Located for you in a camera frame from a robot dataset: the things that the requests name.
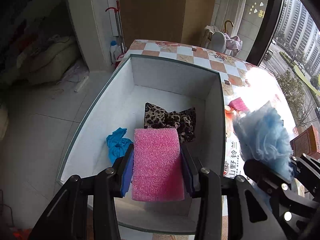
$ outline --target pink towel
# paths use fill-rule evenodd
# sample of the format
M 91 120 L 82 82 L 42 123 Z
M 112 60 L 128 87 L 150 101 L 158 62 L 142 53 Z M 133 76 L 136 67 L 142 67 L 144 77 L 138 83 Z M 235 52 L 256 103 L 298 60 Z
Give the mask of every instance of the pink towel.
M 224 33 L 224 36 L 226 38 L 226 49 L 232 50 L 232 56 L 235 57 L 242 48 L 242 41 L 239 36 L 233 36 L 230 38 L 226 33 Z
M 184 199 L 180 144 L 175 128 L 135 129 L 132 199 Z

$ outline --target blue cloth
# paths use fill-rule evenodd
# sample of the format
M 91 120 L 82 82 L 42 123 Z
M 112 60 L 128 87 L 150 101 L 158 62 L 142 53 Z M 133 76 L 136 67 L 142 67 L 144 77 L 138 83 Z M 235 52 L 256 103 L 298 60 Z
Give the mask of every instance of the blue cloth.
M 289 163 L 293 151 L 289 134 L 270 102 L 235 120 L 233 128 L 239 139 L 244 161 L 261 161 L 286 179 L 292 179 L 292 167 Z
M 122 138 L 127 132 L 126 128 L 118 128 L 107 137 L 107 145 L 109 147 L 109 159 L 113 164 L 117 158 L 125 155 L 129 144 L 133 143 L 128 138 Z

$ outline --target checkered tile pattern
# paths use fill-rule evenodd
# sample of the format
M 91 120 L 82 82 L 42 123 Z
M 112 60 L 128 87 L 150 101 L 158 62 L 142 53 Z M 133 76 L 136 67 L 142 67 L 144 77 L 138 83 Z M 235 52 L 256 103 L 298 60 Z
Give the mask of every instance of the checkered tile pattern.
M 235 86 L 247 86 L 245 73 L 250 68 L 256 67 L 223 53 L 175 42 L 135 40 L 125 58 L 129 54 L 172 58 L 216 70 L 220 74 L 223 95 L 227 102 L 230 101 L 228 97 L 233 96 Z
M 249 81 L 246 79 L 246 73 L 251 68 L 256 68 L 255 65 L 223 53 L 174 42 L 135 40 L 130 46 L 125 57 L 128 57 L 129 54 L 143 54 L 173 58 L 216 70 L 219 72 L 221 77 L 221 86 L 225 105 L 228 105 L 233 99 L 245 96 L 246 89 L 243 89 L 243 87 L 251 86 Z M 276 91 L 277 95 L 269 95 L 263 93 L 263 91 L 261 91 L 261 94 L 269 96 L 270 98 L 268 98 L 268 100 L 273 103 L 279 113 L 282 113 L 282 118 L 284 119 L 289 137 L 292 139 L 296 136 L 292 132 L 296 129 L 294 119 L 288 104 L 285 101 L 284 95 L 282 95 L 282 102 L 280 102 L 280 100 L 279 102 L 276 100 L 276 98 L 279 99 L 279 95 L 281 93 L 278 88 L 279 85 L 273 77 L 271 83 L 268 84 L 268 89 L 269 91 Z M 240 157 L 240 143 L 233 132 L 232 120 L 226 114 L 226 152 L 223 176 L 234 178 L 236 175 L 244 175 L 243 166 L 244 161 Z

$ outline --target car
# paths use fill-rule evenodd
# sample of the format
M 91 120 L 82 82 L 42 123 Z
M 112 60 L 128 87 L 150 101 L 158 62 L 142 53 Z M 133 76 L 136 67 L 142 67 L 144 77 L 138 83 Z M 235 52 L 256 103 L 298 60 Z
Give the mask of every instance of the car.
M 318 119 L 320 119 L 320 107 L 316 107 L 315 112 L 316 112 Z
M 271 56 L 272 56 L 272 55 L 273 55 L 273 51 L 272 51 L 271 49 L 268 49 L 263 58 L 264 58 L 266 61 L 268 61 L 269 59 L 271 59 Z

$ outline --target street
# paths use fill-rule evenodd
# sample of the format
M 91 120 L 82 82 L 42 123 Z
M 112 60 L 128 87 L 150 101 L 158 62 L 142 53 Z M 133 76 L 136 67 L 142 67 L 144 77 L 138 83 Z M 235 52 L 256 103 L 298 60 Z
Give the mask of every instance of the street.
M 271 70 L 272 72 L 275 72 L 277 74 L 282 74 L 284 73 L 287 69 L 290 70 L 291 76 L 295 76 L 295 74 L 293 73 L 292 69 L 288 67 L 288 65 L 286 64 L 286 62 L 282 59 L 282 57 L 279 55 L 279 52 L 282 51 L 284 52 L 284 50 L 282 48 L 280 48 L 277 45 L 274 45 L 273 43 L 270 44 L 269 49 L 271 49 L 273 51 L 273 55 L 271 57 L 270 60 L 266 61 L 266 60 L 262 60 L 262 64 L 265 65 L 269 70 Z M 301 82 L 302 86 L 303 86 L 303 90 L 305 91 L 305 107 L 309 106 L 309 103 L 311 102 L 311 104 L 314 104 L 312 111 L 310 112 L 310 115 L 307 117 L 308 121 L 314 120 L 317 118 L 316 116 L 316 112 L 314 111 L 314 108 L 316 107 L 316 103 L 311 95 L 311 92 L 309 90 L 309 88 L 307 87 L 307 85 L 304 82 Z M 318 131 L 320 131 L 320 123 L 319 120 L 315 120 L 312 122 L 313 126 L 316 127 L 318 129 Z

